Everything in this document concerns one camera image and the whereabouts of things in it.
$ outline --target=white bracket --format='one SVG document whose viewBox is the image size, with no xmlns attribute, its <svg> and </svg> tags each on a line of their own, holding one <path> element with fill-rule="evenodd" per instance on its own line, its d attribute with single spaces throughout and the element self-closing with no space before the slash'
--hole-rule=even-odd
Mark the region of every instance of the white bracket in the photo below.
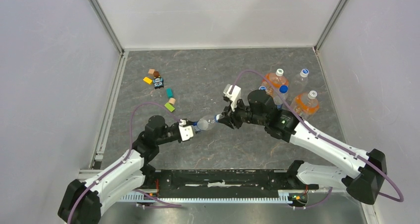
<svg viewBox="0 0 420 224">
<path fill-rule="evenodd" d="M 346 189 L 341 179 L 347 175 L 339 167 L 317 166 L 305 162 L 299 167 L 296 176 L 304 184 Z"/>
<path fill-rule="evenodd" d="M 194 136 L 193 126 L 185 126 L 186 124 L 187 121 L 183 119 L 179 122 L 179 133 L 181 134 L 182 141 L 187 141 Z"/>
<path fill-rule="evenodd" d="M 93 182 L 96 182 L 96 180 L 103 173 L 107 172 L 115 165 L 122 162 L 125 156 L 127 156 L 127 154 L 128 150 L 120 159 L 108 166 L 102 172 L 98 173 L 92 178 L 86 179 L 85 186 L 89 187 Z M 98 197 L 102 204 L 102 215 L 110 206 L 112 206 L 115 202 L 120 200 L 122 196 L 126 195 L 131 190 L 143 185 L 145 176 L 140 171 L 140 169 L 143 167 L 143 164 L 144 159 L 140 156 L 140 154 L 137 151 L 132 150 L 131 156 L 123 164 L 121 164 L 118 168 L 110 172 L 97 185 L 91 188 L 92 192 L 98 192 Z"/>
<path fill-rule="evenodd" d="M 322 131 L 319 131 L 318 129 L 310 125 L 307 121 L 304 121 L 304 123 L 308 125 L 314 132 L 316 132 L 317 135 L 313 135 L 303 126 L 302 123 L 299 123 L 295 128 L 296 134 L 290 137 L 290 143 L 303 147 L 323 157 L 324 159 L 338 166 L 340 170 L 344 171 L 344 173 L 351 178 L 356 178 L 360 174 L 359 167 L 364 167 L 366 165 L 363 161 L 354 158 L 349 153 L 344 152 L 343 150 L 318 138 L 318 135 L 322 135 L 323 137 L 326 137 L 331 141 L 336 142 L 340 146 L 343 146 L 355 153 L 360 154 L 360 156 L 365 159 L 369 159 L 369 157 L 366 154 L 367 151 L 351 147 L 346 143 L 341 142 L 335 139 L 334 137 L 323 133 Z"/>
<path fill-rule="evenodd" d="M 226 88 L 223 90 L 223 93 L 227 98 L 229 98 L 230 101 L 232 101 L 232 103 L 230 104 L 230 107 L 232 108 L 232 111 L 235 111 L 238 100 L 241 99 L 241 88 L 235 85 L 232 93 L 230 93 L 231 89 L 232 89 L 232 85 L 228 84 Z"/>
</svg>

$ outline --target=gray marble floor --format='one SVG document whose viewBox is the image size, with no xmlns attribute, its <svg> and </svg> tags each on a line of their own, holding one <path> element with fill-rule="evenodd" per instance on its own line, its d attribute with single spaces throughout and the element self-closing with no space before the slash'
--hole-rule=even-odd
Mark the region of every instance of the gray marble floor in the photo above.
<svg viewBox="0 0 420 224">
<path fill-rule="evenodd" d="M 164 105 L 165 89 L 155 90 L 143 82 L 149 68 L 158 70 L 165 88 L 171 88 L 177 99 L 174 114 L 198 120 L 207 114 L 220 113 L 227 105 L 222 99 L 226 84 L 232 84 L 244 69 L 263 74 L 282 68 L 292 78 L 302 68 L 309 69 L 307 90 L 316 90 L 319 111 L 309 122 L 327 134 L 342 140 L 337 116 L 327 86 L 311 48 L 220 49 L 130 52 L 106 144 L 102 168 L 119 158 L 129 146 L 128 123 L 136 105 L 154 101 Z M 238 85 L 242 98 L 260 86 L 261 78 L 245 74 Z M 138 110 L 133 137 L 144 130 L 152 115 L 163 115 L 167 124 L 174 121 L 163 110 L 145 106 Z M 263 127 L 244 124 L 232 130 L 219 124 L 185 143 L 173 142 L 160 146 L 160 154 L 151 162 L 157 169 L 191 168 L 287 168 L 293 160 L 325 165 L 323 158 L 294 145 L 275 140 Z"/>
</svg>

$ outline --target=blue bottle cap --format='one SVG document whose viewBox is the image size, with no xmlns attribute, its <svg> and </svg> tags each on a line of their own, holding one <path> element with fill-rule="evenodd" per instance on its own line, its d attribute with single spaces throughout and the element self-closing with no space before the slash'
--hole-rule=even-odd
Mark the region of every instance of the blue bottle cap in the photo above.
<svg viewBox="0 0 420 224">
<path fill-rule="evenodd" d="M 280 86 L 280 93 L 285 94 L 287 93 L 287 90 L 289 90 L 289 88 L 286 85 Z"/>
</svg>

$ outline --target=red wire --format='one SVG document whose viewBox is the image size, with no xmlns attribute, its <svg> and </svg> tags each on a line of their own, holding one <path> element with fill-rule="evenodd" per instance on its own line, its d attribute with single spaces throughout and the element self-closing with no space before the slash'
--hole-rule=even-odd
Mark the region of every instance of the red wire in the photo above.
<svg viewBox="0 0 420 224">
<path fill-rule="evenodd" d="M 304 193 L 303 193 L 303 196 L 307 195 L 308 191 L 309 191 L 309 187 L 308 187 L 308 185 L 306 185 L 306 187 L 305 187 L 305 191 L 304 191 Z"/>
</svg>

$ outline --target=yellow block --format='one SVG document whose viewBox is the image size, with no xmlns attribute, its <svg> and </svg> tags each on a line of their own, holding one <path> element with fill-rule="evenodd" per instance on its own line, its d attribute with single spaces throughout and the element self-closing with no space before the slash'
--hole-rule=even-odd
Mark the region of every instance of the yellow block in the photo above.
<svg viewBox="0 0 420 224">
<path fill-rule="evenodd" d="M 153 80 L 151 80 L 151 79 L 149 79 L 149 78 L 147 78 L 147 77 L 145 77 L 144 79 L 143 79 L 143 81 L 145 81 L 146 83 L 148 83 L 148 84 L 152 84 L 153 83 Z"/>
</svg>

